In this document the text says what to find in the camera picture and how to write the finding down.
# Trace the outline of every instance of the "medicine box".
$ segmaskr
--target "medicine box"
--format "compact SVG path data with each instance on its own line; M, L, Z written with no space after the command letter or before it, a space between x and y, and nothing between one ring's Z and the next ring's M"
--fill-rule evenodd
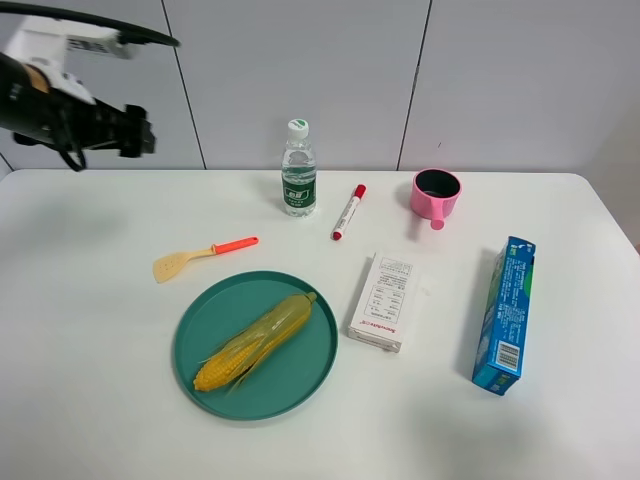
M378 252L358 301L348 335L399 352L414 316L420 269L410 255Z
M536 246L509 237L496 259L473 383L504 395L522 375Z

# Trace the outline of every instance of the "corn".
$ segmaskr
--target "corn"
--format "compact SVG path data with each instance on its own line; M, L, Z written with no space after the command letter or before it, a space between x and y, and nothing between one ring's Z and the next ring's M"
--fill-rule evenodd
M228 340L200 369L193 386L201 392L237 379L240 385L277 347L295 335L311 317L316 294L291 295L247 329Z

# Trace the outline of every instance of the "red marker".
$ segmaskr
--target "red marker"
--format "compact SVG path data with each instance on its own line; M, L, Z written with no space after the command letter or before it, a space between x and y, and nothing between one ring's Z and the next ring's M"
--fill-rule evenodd
M351 200L349 200L349 203L347 203L347 206L340 216L340 220L338 220L338 224L333 229L333 233L331 236L334 240L340 240L342 238L342 235L347 229L347 225L349 225L351 217L353 217L353 214L356 212L356 207L360 203L360 200L362 200L362 197L364 196L364 192L366 190L367 187L365 187L364 185L358 185L356 191L353 192Z

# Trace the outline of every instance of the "white wall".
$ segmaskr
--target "white wall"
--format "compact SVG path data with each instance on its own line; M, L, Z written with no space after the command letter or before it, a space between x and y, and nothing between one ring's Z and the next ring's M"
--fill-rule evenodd
M583 174L640 243L640 2L434 0L401 168Z
M429 0L166 0L208 168L395 169Z
M34 0L43 5L75 9L123 20L168 33L160 0ZM22 17L0 15L0 45L10 38ZM133 61L71 52L67 69L77 75L91 93L116 108L126 103L148 111L157 137L156 152L141 158L120 158L114 152L88 152L94 168L203 168L174 50L146 45ZM18 168L67 168L58 154L36 146L16 145L0 130L0 150Z

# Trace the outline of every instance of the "pink cup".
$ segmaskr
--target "pink cup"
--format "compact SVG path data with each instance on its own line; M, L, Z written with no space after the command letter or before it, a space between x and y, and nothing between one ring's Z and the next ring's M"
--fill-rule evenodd
M462 184L452 173L436 168L422 170L413 178L411 209L431 220L431 228L442 230L460 192Z

